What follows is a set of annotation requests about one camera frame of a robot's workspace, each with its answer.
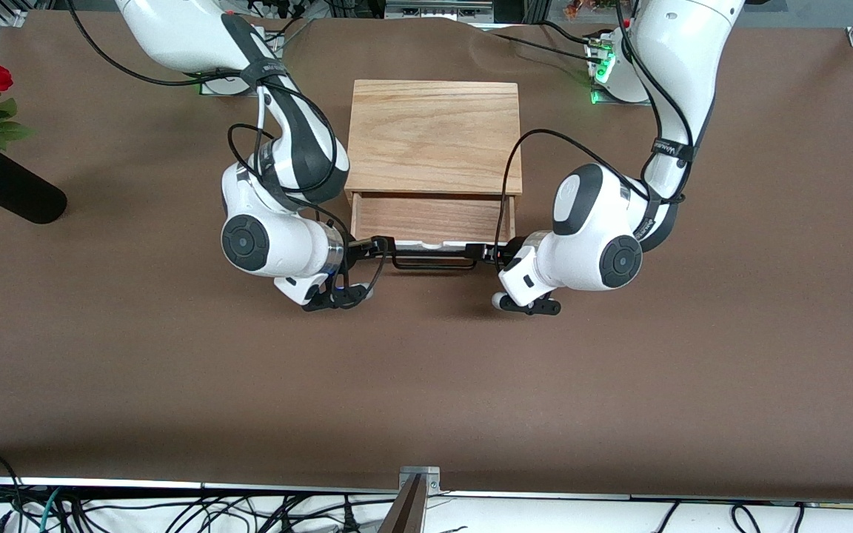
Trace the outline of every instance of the black cable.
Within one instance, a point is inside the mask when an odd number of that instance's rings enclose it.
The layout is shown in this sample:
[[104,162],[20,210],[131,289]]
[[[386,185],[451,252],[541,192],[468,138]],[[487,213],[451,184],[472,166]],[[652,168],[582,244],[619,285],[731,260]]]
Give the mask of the black cable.
[[537,21],[535,23],[535,26],[551,27],[552,30],[558,31],[558,33],[561,33],[562,37],[564,37],[565,39],[568,39],[569,41],[572,41],[572,43],[588,44],[588,39],[582,39],[581,37],[575,37],[575,35],[572,35],[571,33],[567,33],[565,31],[564,27],[558,26],[558,24],[554,23],[553,21],[549,21],[549,20]]
[[71,525],[68,523],[68,513],[64,510],[64,502],[55,500],[54,507],[54,512],[58,516],[58,523],[61,524],[61,527],[58,530],[61,532],[67,531],[68,533],[71,533],[73,530],[71,529]]
[[755,528],[755,533],[762,533],[762,530],[759,529],[759,524],[755,522],[755,517],[752,516],[752,513],[749,512],[749,510],[746,509],[746,506],[742,505],[742,503],[737,503],[737,505],[732,506],[729,512],[729,516],[732,519],[732,525],[735,526],[735,529],[737,529],[739,533],[748,533],[748,531],[742,529],[742,526],[739,524],[739,520],[735,518],[735,512],[739,509],[742,509],[743,512],[746,513],[746,516],[749,517],[749,522],[752,523],[752,527]]
[[585,39],[597,39],[598,37],[601,37],[601,35],[604,33],[614,33],[614,28],[613,27],[603,27],[603,28],[601,28],[601,30],[595,30],[595,31],[592,31],[591,33],[586,33],[585,35],[583,35],[583,37]]
[[81,502],[80,498],[74,498],[73,500],[71,500],[71,513],[75,516],[81,517],[82,522],[84,522],[84,526],[86,527],[87,531],[82,531],[82,533],[94,533],[94,529],[91,526],[91,522],[90,520],[88,520],[87,514],[84,513],[84,504]]
[[151,78],[149,76],[145,76],[143,74],[139,74],[138,72],[130,70],[130,68],[125,67],[122,64],[119,64],[117,61],[114,61],[111,57],[109,57],[104,50],[101,50],[101,47],[98,46],[97,43],[94,42],[94,39],[91,39],[91,35],[84,29],[84,25],[81,24],[81,19],[78,18],[78,11],[75,9],[74,0],[67,0],[68,3],[68,13],[71,13],[71,19],[74,21],[74,25],[78,27],[78,31],[81,33],[81,37],[84,37],[84,40],[87,41],[88,44],[91,45],[92,49],[98,53],[98,56],[101,56],[107,63],[112,64],[114,68],[122,71],[123,73],[133,76],[133,78],[137,78],[140,81],[146,81],[148,84],[154,85],[165,85],[165,87],[185,87],[185,85],[197,85],[204,84],[207,81],[215,81],[222,80],[223,78],[229,78],[233,76],[237,76],[237,73],[225,73],[225,74],[213,74],[210,76],[200,76],[193,78],[192,80],[185,81],[166,81],[166,80],[157,80],[157,78]]
[[595,57],[585,57],[579,54],[572,54],[572,52],[566,52],[565,50],[559,50],[558,48],[546,47],[544,44],[532,43],[532,41],[526,41],[524,39],[519,39],[518,37],[511,37],[509,35],[500,35],[497,33],[493,33],[495,37],[501,37],[502,39],[506,39],[508,41],[515,41],[515,43],[522,43],[525,45],[529,45],[529,47],[541,48],[542,50],[548,50],[549,52],[555,52],[556,54],[561,54],[563,56],[579,58],[582,61],[588,61],[589,63],[601,63],[602,60]]
[[[798,533],[800,529],[802,529],[802,519],[805,518],[805,505],[799,502],[795,504],[798,507],[798,517],[795,519],[795,526],[792,527],[792,533]],[[737,517],[735,517],[735,512],[739,509],[742,509],[742,512],[746,513],[746,517],[749,519],[749,522],[752,524],[752,527],[755,529],[755,533],[762,533],[762,530],[759,529],[759,523],[755,522],[755,516],[752,516],[752,513],[746,509],[744,503],[737,503],[737,505],[732,506],[729,512],[729,516],[732,519],[732,525],[735,526],[735,529],[739,533],[748,533],[745,529],[742,529],[742,524],[739,523]]]
[[250,3],[248,3],[248,9],[254,10],[255,13],[258,14],[259,18],[265,18],[265,13],[262,13],[261,10],[258,9],[258,7],[255,7],[255,2],[253,0],[250,0]]
[[[113,505],[107,505],[107,506],[87,507],[87,509],[85,509],[84,511],[85,512],[99,512],[99,510],[104,510],[104,509],[115,509],[115,510],[125,510],[126,512],[144,512],[144,510],[148,510],[148,509],[161,509],[161,507],[182,507],[182,506],[186,506],[186,505],[187,505],[186,502],[153,503],[152,505],[149,505],[149,506],[113,506]],[[199,500],[197,500],[194,503],[189,503],[189,505],[191,505],[191,506],[199,505]]]
[[799,529],[802,529],[802,519],[805,518],[805,505],[799,502],[796,503],[798,506],[798,518],[795,519],[795,527],[792,527],[792,533],[798,533]]
[[307,499],[308,497],[306,496],[295,496],[289,503],[288,496],[285,496],[285,499],[282,500],[281,505],[278,506],[277,509],[275,509],[275,512],[272,513],[272,516],[270,516],[270,518],[268,518],[263,524],[261,524],[260,529],[258,529],[256,533],[267,533],[268,530],[270,530],[272,527],[275,526],[276,523],[278,523],[278,520],[281,519],[282,513],[288,512],[288,510],[290,509],[294,509],[295,506],[297,506],[301,502],[304,502]]
[[[354,503],[352,503],[352,506],[355,506],[355,507],[356,506],[372,506],[372,505],[375,505],[376,503],[393,503],[393,502],[394,502],[394,500],[367,500],[366,502],[354,502]],[[294,520],[294,522],[292,522],[291,526],[284,527],[283,529],[278,530],[278,533],[291,533],[292,530],[294,529],[294,527],[297,526],[299,523],[302,523],[305,520],[321,518],[322,515],[327,514],[329,512],[335,512],[335,510],[342,509],[343,507],[344,507],[344,505],[342,503],[341,505],[338,505],[338,506],[330,506],[330,507],[326,507],[325,509],[318,510],[317,512],[312,512],[312,513],[306,514],[302,517],[299,517],[297,520]]]
[[203,530],[207,529],[207,527],[210,527],[210,529],[211,529],[211,527],[213,527],[214,520],[219,518],[220,515],[231,514],[230,510],[233,509],[233,507],[239,505],[239,503],[243,503],[244,500],[246,500],[246,498],[247,498],[246,496],[243,496],[243,497],[235,500],[235,502],[227,503],[227,505],[224,506],[223,509],[219,509],[217,512],[214,512],[212,514],[210,514],[209,510],[207,510],[206,520],[203,520],[203,526],[200,527],[199,533],[203,533]]
[[276,39],[278,39],[278,37],[281,37],[282,35],[284,35],[285,31],[288,31],[288,28],[291,27],[292,24],[294,24],[295,21],[298,21],[298,20],[301,20],[301,17],[294,17],[292,20],[288,21],[288,23],[285,24],[285,26],[282,27],[281,30],[275,31],[274,35],[265,39],[265,44],[269,44],[269,43],[271,43],[271,41],[275,41]]
[[380,279],[380,273],[382,273],[384,271],[384,264],[387,263],[387,255],[388,255],[387,247],[388,247],[389,243],[384,237],[376,237],[375,239],[372,239],[372,240],[379,240],[381,242],[381,246],[384,247],[384,253],[381,254],[381,256],[380,256],[380,263],[377,264],[377,269],[375,270],[375,273],[373,273],[373,276],[370,278],[370,282],[368,283],[367,288],[365,288],[365,290],[364,290],[364,295],[362,297],[358,298],[358,300],[353,301],[351,304],[347,304],[346,306],[342,306],[341,307],[342,309],[355,308],[355,307],[359,306],[359,304],[362,301],[365,301],[367,299],[367,297],[369,296],[369,294],[372,293],[373,286],[375,286],[377,284],[377,280]]
[[656,533],[663,533],[663,530],[666,529],[666,524],[670,522],[670,517],[673,516],[673,513],[676,512],[679,505],[680,501],[676,500],[676,502],[673,503],[673,506],[670,506],[670,509],[667,509],[666,515],[663,516],[663,520],[661,520],[660,525],[657,526]]
[[563,133],[556,132],[554,130],[549,130],[546,128],[536,128],[534,130],[525,132],[525,134],[523,134],[520,138],[518,138],[518,141],[515,142],[515,146],[512,146],[512,151],[509,152],[509,158],[505,162],[505,173],[502,175],[502,192],[500,196],[500,202],[498,202],[498,221],[497,223],[495,223],[495,240],[493,242],[492,252],[493,261],[495,262],[495,271],[497,272],[500,272],[502,270],[500,260],[498,260],[500,259],[500,257],[498,257],[498,237],[500,237],[502,233],[502,216],[505,215],[505,190],[509,179],[509,169],[512,166],[512,159],[515,157],[515,152],[518,151],[518,146],[521,145],[522,141],[525,141],[526,138],[530,138],[530,136],[535,134],[546,134],[556,136],[556,138],[562,139],[562,141],[568,142],[572,146],[575,146],[575,148],[578,148],[585,154],[590,155],[590,158],[594,159],[599,165],[605,167],[611,173],[613,173],[613,175],[617,176],[620,184],[624,185],[627,189],[630,189],[631,191],[635,192],[637,196],[642,197],[644,200],[647,199],[646,193],[640,191],[640,189],[638,189],[633,183],[631,183],[630,180],[627,179],[625,175],[623,175],[623,173],[618,172],[617,169],[610,165],[609,162],[604,161],[601,156],[595,154],[595,152],[593,152],[591,149],[581,144],[580,142],[575,141],[573,138],[570,138],[569,136]]
[[[663,100],[667,101],[667,104],[670,104],[673,107],[674,111],[677,113],[678,118],[680,118],[680,122],[683,122],[683,130],[686,132],[687,146],[696,146],[696,143],[693,139],[693,130],[690,129],[690,122],[687,121],[686,115],[683,114],[683,109],[677,105],[677,102],[673,100],[673,97],[670,96],[667,91],[663,90],[663,87],[660,86],[659,82],[657,82],[656,78],[650,74],[649,68],[643,64],[643,61],[640,60],[640,56],[637,55],[637,50],[634,50],[633,44],[630,43],[630,34],[629,31],[625,30],[623,27],[623,11],[622,7],[620,7],[620,2],[614,4],[614,10],[617,11],[617,21],[620,25],[620,34],[622,35],[623,40],[620,42],[623,45],[623,51],[625,51],[626,55],[629,55],[632,58],[634,64],[637,65],[637,68],[640,68],[640,71],[643,72],[644,77],[647,78],[647,81],[650,81],[650,84],[653,85],[657,92],[663,96]],[[686,186],[687,180],[690,179],[690,169],[693,167],[693,161],[687,161],[686,167],[683,169],[683,176],[680,178],[680,183],[677,185],[676,191],[674,191],[673,195],[670,195],[666,200],[673,202],[673,200],[679,199],[681,193],[683,193],[683,188]]]
[[243,158],[243,156],[240,154],[239,150],[236,148],[236,142],[234,141],[234,138],[233,138],[233,132],[240,129],[240,128],[246,129],[246,130],[252,130],[254,132],[261,133],[262,135],[268,136],[268,138],[274,138],[274,136],[265,130],[260,130],[256,126],[253,126],[251,124],[245,124],[244,122],[236,122],[236,124],[231,125],[230,128],[228,129],[228,131],[226,131],[226,136],[227,136],[228,142],[230,143],[230,152],[233,152],[233,156],[234,156],[234,158],[236,158],[236,162],[239,163],[244,169],[246,169],[247,172],[251,173],[251,175],[254,175],[254,176],[257,176],[257,178],[260,178],[261,177],[260,173],[256,172],[255,169],[252,168],[252,165],[248,164],[248,161],[245,158]]
[[11,478],[11,480],[13,480],[13,489],[15,489],[15,500],[13,503],[11,503],[11,505],[13,505],[14,509],[16,509],[16,506],[17,506],[16,510],[18,512],[18,531],[23,532],[24,531],[24,524],[23,524],[24,512],[23,512],[23,509],[21,509],[23,507],[23,502],[21,501],[21,490],[20,490],[19,485],[18,485],[18,475],[15,473],[15,470],[13,468],[11,468],[9,461],[6,461],[1,455],[0,455],[0,465],[4,466],[4,468],[7,470],[7,472],[9,472],[9,477]]
[[186,509],[183,509],[182,512],[180,512],[180,514],[176,515],[176,518],[173,519],[172,522],[170,522],[170,525],[167,526],[167,529],[164,531],[164,533],[170,533],[170,530],[173,529],[174,526],[176,526],[176,523],[178,523],[181,518],[183,518],[183,515],[190,512],[190,510],[193,509],[193,507],[202,505],[202,509],[198,510],[198,512],[196,512],[196,513],[193,513],[193,515],[190,515],[190,518],[187,519],[186,522],[184,522],[184,526],[186,523],[189,523],[189,520],[192,520],[193,517],[195,517],[196,515],[198,515],[201,512],[204,512],[204,510],[206,510],[207,507],[209,507],[209,505],[204,505],[204,503],[206,503],[206,497],[200,498],[200,499],[196,500],[195,502],[190,503]]

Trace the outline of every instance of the wooden box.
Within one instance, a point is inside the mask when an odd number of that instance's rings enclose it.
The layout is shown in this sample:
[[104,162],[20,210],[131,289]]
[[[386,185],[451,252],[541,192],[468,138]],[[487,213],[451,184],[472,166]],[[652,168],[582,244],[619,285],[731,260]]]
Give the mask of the wooden box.
[[[352,234],[402,246],[493,242],[505,163],[520,135],[517,84],[355,81],[344,187]],[[521,169],[517,152],[501,242],[515,236]]]

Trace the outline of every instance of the black vase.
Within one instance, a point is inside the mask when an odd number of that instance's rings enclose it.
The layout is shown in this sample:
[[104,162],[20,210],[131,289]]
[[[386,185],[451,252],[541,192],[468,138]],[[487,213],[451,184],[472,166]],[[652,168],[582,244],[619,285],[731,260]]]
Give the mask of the black vase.
[[0,207],[29,222],[54,222],[67,207],[61,189],[0,153]]

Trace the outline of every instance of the wire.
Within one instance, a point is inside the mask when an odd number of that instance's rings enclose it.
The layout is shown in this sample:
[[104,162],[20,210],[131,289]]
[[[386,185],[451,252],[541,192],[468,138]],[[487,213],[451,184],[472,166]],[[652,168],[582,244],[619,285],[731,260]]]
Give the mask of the wire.
[[11,480],[13,480],[13,489],[15,490],[15,500],[14,500],[14,502],[11,503],[11,505],[13,505],[14,509],[18,510],[18,531],[20,533],[22,533],[22,532],[24,532],[24,524],[23,524],[23,518],[24,518],[23,507],[24,507],[24,504],[21,501],[21,490],[20,490],[19,485],[18,485],[18,475],[15,473],[15,470],[13,468],[11,468],[9,461],[6,461],[1,455],[0,455],[0,465],[4,466],[4,468],[7,470],[7,472],[9,472],[9,477],[11,478]]
[[512,151],[509,152],[509,158],[505,162],[505,172],[502,173],[502,191],[500,201],[498,202],[498,221],[495,222],[495,240],[493,242],[493,261],[495,262],[495,271],[497,272],[501,272],[502,270],[500,257],[498,257],[498,237],[500,237],[502,233],[502,216],[505,215],[505,189],[509,179],[509,169],[512,166],[512,159],[515,157],[515,152],[518,151],[518,146],[521,145],[522,141],[525,141],[526,138],[530,138],[530,136],[535,134],[546,134],[556,136],[556,138],[562,139],[562,141],[568,142],[572,146],[575,146],[575,148],[578,148],[585,154],[590,155],[590,158],[594,159],[599,165],[605,167],[611,173],[613,173],[613,175],[617,176],[620,184],[624,185],[627,189],[630,189],[631,191],[635,192],[637,196],[642,197],[644,200],[647,199],[646,193],[640,191],[640,189],[636,185],[634,185],[629,179],[627,179],[627,177],[623,175],[623,173],[618,172],[618,170],[615,169],[609,162],[605,161],[605,159],[601,158],[601,156],[595,154],[592,149],[589,149],[580,142],[575,141],[573,138],[570,138],[569,136],[563,133],[545,128],[536,128],[534,130],[525,132],[525,134],[523,134],[520,138],[518,138],[518,141],[515,142],[515,146],[512,146]]
[[148,84],[154,85],[165,85],[165,87],[185,87],[185,85],[204,84],[204,82],[207,81],[222,80],[223,78],[230,78],[238,75],[236,72],[227,72],[224,74],[213,74],[211,76],[194,77],[192,80],[166,81],[157,80],[157,78],[151,78],[149,76],[139,74],[138,72],[132,71],[130,70],[130,68],[119,64],[117,61],[114,61],[111,57],[104,53],[104,50],[101,50],[101,47],[99,47],[98,44],[94,42],[94,39],[91,39],[91,35],[88,34],[87,30],[84,29],[84,25],[81,24],[81,19],[78,18],[78,10],[75,8],[74,5],[74,0],[67,0],[67,3],[68,13],[71,13],[71,19],[74,21],[74,25],[78,27],[78,31],[80,31],[81,37],[84,37],[84,40],[91,45],[92,49],[98,53],[98,56],[101,56],[101,58],[107,61],[107,63],[112,64],[112,66],[117,70],[120,70],[129,76],[133,76],[133,78],[137,78],[140,81],[146,81],[148,82]]
[[243,497],[235,500],[235,502],[227,503],[227,505],[225,507],[223,507],[223,509],[220,509],[217,512],[214,512],[212,514],[210,514],[209,510],[207,510],[206,520],[203,520],[203,524],[202,524],[202,526],[200,526],[200,529],[197,533],[203,533],[203,531],[206,529],[212,529],[214,520],[219,518],[220,515],[227,515],[227,516],[237,518],[239,520],[243,520],[243,522],[246,523],[247,533],[251,533],[252,529],[251,529],[250,523],[248,523],[248,520],[244,519],[243,517],[241,517],[237,514],[233,514],[230,512],[230,510],[233,509],[233,507],[239,505],[239,503],[243,503],[244,500],[247,500],[247,499],[248,499],[247,496],[243,496]]
[[281,30],[275,31],[274,35],[265,39],[265,44],[269,44],[271,43],[271,41],[275,41],[276,39],[278,39],[278,37],[282,37],[282,35],[284,35],[288,31],[288,28],[291,27],[292,24],[294,24],[295,21],[298,20],[301,20],[301,17],[294,17],[292,20],[288,21],[288,24],[285,24],[285,26],[282,27]]
[[558,31],[558,33],[561,33],[562,37],[564,37],[565,39],[568,39],[569,41],[572,41],[572,43],[588,44],[588,39],[582,39],[580,37],[575,37],[575,35],[572,35],[571,33],[567,33],[565,31],[564,27],[558,26],[558,24],[554,23],[553,21],[549,21],[549,20],[537,21],[535,23],[535,26],[551,27],[552,30]]
[[667,510],[666,515],[663,516],[663,520],[660,521],[660,525],[657,526],[656,533],[663,533],[663,530],[666,529],[666,524],[670,522],[670,517],[673,516],[673,513],[676,512],[677,507],[680,505],[680,501],[676,500],[673,503],[673,506],[670,506],[670,509]]
[[752,513],[746,509],[746,506],[742,505],[742,503],[737,503],[737,505],[732,506],[729,512],[729,516],[732,519],[732,525],[735,526],[735,529],[739,533],[748,533],[745,529],[742,529],[742,526],[739,524],[739,520],[735,518],[735,512],[739,509],[742,509],[742,512],[746,513],[746,516],[749,517],[749,522],[752,523],[752,527],[755,528],[755,533],[762,533],[762,530],[759,529],[759,524],[755,522],[755,517],[752,516]]
[[578,54],[572,54],[572,52],[566,52],[565,50],[559,50],[558,48],[546,47],[544,44],[532,43],[532,41],[525,41],[524,39],[519,39],[518,37],[511,37],[509,35],[500,35],[494,33],[495,37],[501,37],[507,41],[515,41],[515,43],[522,43],[525,45],[529,45],[529,47],[541,48],[542,50],[548,50],[549,52],[555,52],[556,54],[561,54],[563,56],[579,58],[582,61],[588,61],[589,63],[601,63],[602,60],[595,57],[585,57]]
[[[367,500],[366,502],[354,502],[354,503],[351,503],[351,505],[355,506],[355,507],[356,506],[372,506],[372,505],[375,505],[376,503],[393,503],[393,502],[394,502],[394,500]],[[330,507],[326,507],[325,509],[318,510],[317,512],[306,514],[302,517],[299,517],[297,520],[294,520],[294,522],[291,523],[291,526],[284,527],[283,529],[278,530],[278,533],[291,533],[292,530],[294,529],[294,527],[297,526],[299,523],[302,523],[305,520],[311,520],[311,519],[319,518],[322,515],[325,515],[329,512],[335,512],[335,510],[342,509],[343,507],[344,507],[344,503],[342,503],[341,505],[338,505],[338,506],[330,506]]]
[[288,47],[288,44],[291,44],[291,43],[292,43],[292,41],[295,41],[295,37],[298,37],[298,34],[299,34],[299,33],[302,33],[302,31],[307,30],[307,28],[308,28],[309,26],[311,26],[311,23],[312,23],[313,21],[315,21],[315,20],[317,20],[317,19],[308,19],[308,21],[306,21],[304,24],[302,24],[301,26],[299,26],[299,27],[298,27],[298,29],[297,29],[297,30],[295,30],[295,31],[294,31],[294,33],[292,33],[292,35],[291,35],[290,37],[288,37],[287,39],[285,39],[285,42],[284,42],[284,43],[282,43],[282,44],[281,44],[281,46],[280,46],[280,47],[278,47],[278,49],[279,49],[279,50],[285,50],[285,47]]
[[44,510],[41,512],[41,523],[38,525],[38,533],[44,533],[44,530],[47,529],[45,524],[48,522],[48,512],[50,512],[51,506],[54,505],[55,498],[58,497],[59,492],[61,492],[60,486],[51,491],[51,496],[48,496],[48,501],[44,503]]
[[376,269],[375,273],[373,273],[373,276],[370,278],[370,282],[368,283],[367,288],[365,288],[365,290],[364,290],[364,296],[361,298],[358,298],[358,300],[356,300],[356,301],[353,301],[351,304],[347,304],[346,306],[342,306],[341,307],[342,309],[352,309],[352,308],[359,306],[359,304],[362,301],[365,301],[367,299],[367,297],[369,296],[369,294],[372,293],[373,286],[375,286],[377,284],[377,280],[380,279],[380,273],[382,273],[382,271],[384,270],[384,264],[387,262],[387,255],[388,255],[387,254],[387,247],[389,246],[389,242],[384,237],[375,237],[372,239],[372,241],[373,240],[379,240],[381,242],[381,245],[384,247],[384,253],[381,254],[381,256],[380,256],[380,263],[377,264],[377,269]]
[[[656,78],[654,78],[653,75],[650,74],[650,70],[648,70],[646,65],[643,64],[643,61],[640,60],[640,56],[637,55],[637,50],[634,50],[634,45],[631,44],[630,41],[629,31],[625,30],[625,27],[623,27],[623,11],[622,7],[620,7],[620,2],[614,4],[614,10],[617,11],[617,21],[620,25],[620,36],[622,36],[623,38],[622,45],[626,54],[630,54],[630,57],[633,58],[634,63],[636,63],[637,67],[640,68],[640,71],[643,72],[643,75],[647,78],[647,81],[650,81],[650,84],[653,85],[653,87],[657,89],[657,92],[659,92],[660,95],[663,96],[663,100],[666,100],[667,104],[670,104],[670,106],[673,107],[674,111],[677,113],[678,118],[680,118],[680,122],[683,122],[683,130],[686,132],[687,146],[696,146],[693,139],[693,130],[690,129],[690,122],[687,121],[686,115],[683,114],[683,109],[681,109],[680,106],[677,105],[677,102],[673,100],[673,97],[671,97],[670,94],[667,93],[667,91],[663,90],[663,87],[660,86]],[[657,135],[660,135],[660,133],[661,131],[658,128]],[[692,167],[693,161],[687,161],[686,167],[684,167],[683,169],[683,176],[681,176],[680,183],[678,183],[677,185],[677,189],[673,192],[673,195],[670,195],[666,200],[673,201],[675,199],[680,198],[681,193],[683,193],[683,188],[686,186],[687,180],[690,179],[690,169]]]
[[230,142],[230,152],[233,152],[233,156],[234,156],[234,158],[236,158],[236,162],[239,163],[249,173],[251,173],[251,175],[258,176],[258,172],[255,172],[255,169],[252,168],[252,165],[248,164],[248,161],[246,161],[246,159],[243,158],[243,156],[239,152],[239,149],[236,148],[236,143],[233,140],[233,132],[236,131],[237,129],[240,129],[240,128],[252,130],[254,132],[259,132],[262,135],[267,136],[268,138],[275,138],[275,136],[271,135],[267,131],[264,131],[264,130],[260,131],[255,126],[253,126],[251,124],[245,124],[244,122],[236,122],[236,124],[231,125],[230,128],[228,129],[228,131],[226,131],[228,141]]
[[[795,505],[798,506],[798,517],[795,519],[795,526],[792,527],[792,533],[798,533],[799,530],[802,529],[802,519],[805,518],[805,506],[801,502],[796,503]],[[759,523],[755,522],[755,517],[752,516],[752,513],[749,512],[748,509],[746,509],[744,503],[737,503],[737,505],[732,506],[730,509],[729,516],[732,519],[732,525],[735,526],[735,530],[739,533],[748,533],[745,529],[742,529],[742,524],[740,524],[737,517],[735,517],[735,512],[738,512],[739,509],[742,509],[742,512],[746,514],[746,517],[755,529],[755,533],[762,533],[762,530],[759,529]]]

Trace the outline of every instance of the white surface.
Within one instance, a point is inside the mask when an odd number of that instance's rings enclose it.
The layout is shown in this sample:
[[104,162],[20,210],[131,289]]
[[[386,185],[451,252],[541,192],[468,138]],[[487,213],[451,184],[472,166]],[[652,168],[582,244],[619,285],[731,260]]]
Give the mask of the white surface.
[[220,18],[211,0],[116,0],[133,37],[163,67],[177,72],[228,68],[250,62]]
[[568,215],[572,214],[572,207],[575,206],[575,197],[578,196],[578,187],[581,186],[581,178],[576,173],[565,178],[558,186],[558,192],[555,193],[555,205],[552,206],[552,220],[555,222],[564,222],[568,220]]
[[617,176],[595,163],[579,169],[585,175],[585,187],[589,186],[589,173],[585,172],[589,167],[596,167],[601,172],[601,189],[595,205],[575,234],[549,233],[542,239],[536,266],[545,282],[552,286],[566,286],[575,290],[611,290],[617,287],[606,286],[601,276],[603,251],[611,240],[622,235],[633,236],[627,213],[629,209],[643,212],[646,203],[639,202],[640,197],[636,195],[630,195],[630,199],[620,195],[620,180]]
[[[353,500],[381,499],[383,496],[355,497]],[[315,497],[295,513],[311,512],[325,506],[338,505],[339,496]],[[151,505],[165,500],[117,500],[125,506]],[[281,498],[260,497],[252,499],[259,512],[270,513],[281,502]],[[604,502],[603,500],[542,500],[510,498],[449,498],[429,499],[424,533],[441,533],[466,526],[464,533],[651,533],[656,531],[670,503],[650,502]],[[718,533],[735,532],[730,520],[730,505],[704,505],[704,503],[682,503],[667,524],[666,533]],[[380,520],[386,515],[389,505],[356,506],[355,518],[359,523]],[[93,518],[112,533],[162,533],[170,521],[183,507],[166,509],[101,510]],[[798,510],[794,507],[749,506],[758,521],[762,533],[788,533],[795,525]],[[0,503],[0,517],[7,506]],[[335,518],[343,513],[332,512]],[[745,526],[745,518],[740,513]],[[183,533],[194,533],[203,524],[204,514],[197,517]],[[311,520],[298,531],[330,530],[332,520]],[[16,519],[13,517],[7,533],[14,533]],[[213,533],[244,533],[246,526],[237,519],[221,517],[213,523]],[[853,531],[852,509],[815,509],[805,511],[802,533],[844,533]]]

